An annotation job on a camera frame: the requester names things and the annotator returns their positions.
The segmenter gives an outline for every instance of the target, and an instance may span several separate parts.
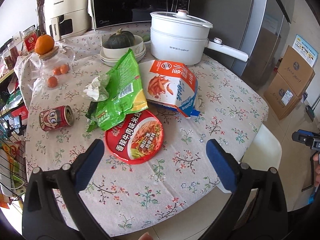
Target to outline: white bowl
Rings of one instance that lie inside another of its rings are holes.
[[[135,38],[134,46],[131,46],[131,47],[122,48],[122,49],[107,49],[102,46],[104,55],[106,56],[106,58],[109,58],[109,59],[119,59],[124,54],[127,53],[129,48],[133,50],[134,55],[140,54],[144,48],[143,39],[138,35],[134,35],[134,38]]]
[[[146,52],[146,47],[143,45],[143,50],[139,53],[134,55],[135,58],[140,57],[142,54],[144,54]],[[120,58],[118,59],[113,59],[113,58],[108,58],[106,57],[106,55],[104,54],[104,50],[102,49],[100,51],[100,57],[101,59],[103,59],[104,61],[108,61],[108,62],[117,62]]]
[[[136,61],[139,62],[140,60],[142,60],[142,58],[144,57],[145,54],[146,54],[146,51],[144,51],[144,53],[142,55],[140,55],[139,57],[136,57]],[[117,63],[117,62],[110,62],[110,61],[104,60],[103,58],[101,58],[101,60],[109,67],[113,67]]]

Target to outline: wall socket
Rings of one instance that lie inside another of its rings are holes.
[[[18,45],[20,42],[22,42],[21,32],[17,32],[12,38],[14,40],[14,44]]]

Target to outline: green plastic packaging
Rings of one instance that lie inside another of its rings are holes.
[[[132,49],[129,49],[107,74],[110,75],[110,81],[106,86],[109,98],[90,104],[86,117],[91,118],[92,122],[87,132],[96,127],[107,131],[124,121],[127,114],[148,108],[139,66]]]

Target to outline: wire rack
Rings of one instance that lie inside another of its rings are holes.
[[[12,201],[22,200],[28,186],[25,142],[22,131],[25,126],[20,122],[12,124],[10,115],[0,118],[0,187],[2,194]]]

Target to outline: white chair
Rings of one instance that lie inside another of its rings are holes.
[[[279,169],[282,147],[277,138],[262,124],[250,147],[244,153],[243,163],[248,163],[253,170],[267,171],[270,167]],[[224,193],[230,193],[222,183],[218,188]]]

